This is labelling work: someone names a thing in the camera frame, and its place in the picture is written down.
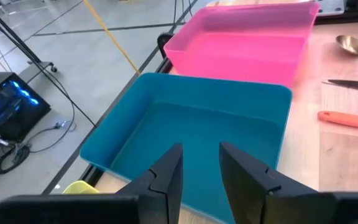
spoon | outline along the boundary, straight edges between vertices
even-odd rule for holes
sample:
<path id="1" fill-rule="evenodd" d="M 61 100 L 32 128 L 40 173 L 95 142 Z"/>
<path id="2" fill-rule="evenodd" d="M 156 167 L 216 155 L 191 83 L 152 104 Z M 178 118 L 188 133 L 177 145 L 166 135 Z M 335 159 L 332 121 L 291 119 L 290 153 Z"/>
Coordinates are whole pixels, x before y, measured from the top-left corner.
<path id="1" fill-rule="evenodd" d="M 336 42 L 347 52 L 358 55 L 358 40 L 349 35 L 339 35 L 336 37 Z"/>

orange knife handle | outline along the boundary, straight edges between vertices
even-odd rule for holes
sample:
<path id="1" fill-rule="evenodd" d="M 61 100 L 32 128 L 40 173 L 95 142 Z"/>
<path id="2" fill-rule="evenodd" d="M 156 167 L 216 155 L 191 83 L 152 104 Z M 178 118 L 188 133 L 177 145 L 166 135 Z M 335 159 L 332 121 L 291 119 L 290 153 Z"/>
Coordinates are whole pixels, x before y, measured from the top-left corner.
<path id="1" fill-rule="evenodd" d="M 320 111 L 317 117 L 321 121 L 352 126 L 358 128 L 358 115 L 346 114 L 334 111 Z"/>

wooden countertop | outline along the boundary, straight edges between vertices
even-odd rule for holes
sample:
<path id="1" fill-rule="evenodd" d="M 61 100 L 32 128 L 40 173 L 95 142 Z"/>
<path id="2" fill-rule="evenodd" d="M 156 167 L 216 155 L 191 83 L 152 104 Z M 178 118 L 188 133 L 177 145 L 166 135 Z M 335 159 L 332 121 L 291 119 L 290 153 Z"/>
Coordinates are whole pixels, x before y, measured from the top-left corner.
<path id="1" fill-rule="evenodd" d="M 262 4 L 293 0 L 236 0 L 210 6 Z M 358 80 L 358 57 L 345 54 L 335 37 L 358 38 L 358 23 L 314 26 L 293 87 L 278 171 L 319 191 L 358 191 L 358 129 L 317 120 L 317 112 L 339 111 L 358 115 L 358 90 L 325 85 L 328 78 Z M 96 188 L 116 192 L 126 183 L 107 173 Z M 211 223 L 182 209 L 180 223 Z"/>

blue plastic bin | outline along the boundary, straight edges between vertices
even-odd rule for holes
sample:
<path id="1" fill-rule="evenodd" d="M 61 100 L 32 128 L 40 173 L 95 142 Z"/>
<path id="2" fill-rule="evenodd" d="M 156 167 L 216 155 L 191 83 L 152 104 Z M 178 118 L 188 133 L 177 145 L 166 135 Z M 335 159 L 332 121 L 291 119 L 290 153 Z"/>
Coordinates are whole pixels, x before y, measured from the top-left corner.
<path id="1" fill-rule="evenodd" d="M 219 169 L 226 141 L 276 168 L 291 104 L 284 86 L 148 73 L 81 148 L 81 157 L 129 180 L 183 144 L 182 203 L 234 223 Z"/>

concrete floor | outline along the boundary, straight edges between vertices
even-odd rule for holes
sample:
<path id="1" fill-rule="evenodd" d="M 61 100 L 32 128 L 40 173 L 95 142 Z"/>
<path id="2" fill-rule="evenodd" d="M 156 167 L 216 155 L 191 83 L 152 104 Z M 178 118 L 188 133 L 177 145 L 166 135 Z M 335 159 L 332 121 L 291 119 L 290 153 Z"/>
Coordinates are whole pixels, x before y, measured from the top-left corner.
<path id="1" fill-rule="evenodd" d="M 192 13 L 209 1 L 198 0 L 192 7 Z M 157 46 L 158 35 L 172 27 L 174 0 L 131 0 L 128 3 L 90 0 L 90 3 L 109 28 L 167 24 L 163 27 L 113 31 L 137 67 Z M 177 2 L 176 19 L 182 15 L 181 3 Z M 188 1 L 184 0 L 185 9 L 188 5 Z M 52 61 L 57 66 L 59 72 L 55 76 L 72 100 L 97 122 L 133 76 L 133 69 L 104 32 L 42 35 L 100 29 L 86 6 L 80 0 L 47 1 L 46 4 L 38 0 L 23 0 L 4 7 L 4 10 L 16 12 L 1 17 L 41 60 Z M 20 73 L 27 67 L 25 55 L 1 33 L 0 49 L 14 72 Z M 162 57 L 157 52 L 143 72 L 154 72 L 161 61 Z M 30 85 L 51 104 L 52 111 L 28 136 L 53 126 L 57 121 L 71 119 L 70 102 L 43 75 L 31 81 Z M 18 168 L 0 175 L 0 200 L 18 194 L 41 194 L 45 190 L 92 128 L 91 123 L 78 111 L 75 122 L 77 129 L 68 133 L 55 147 L 31 154 Z M 32 150 L 48 146 L 62 133 L 57 130 L 39 136 Z M 59 194 L 68 184 L 78 180 L 87 165 L 87 162 L 76 158 L 52 193 Z"/>

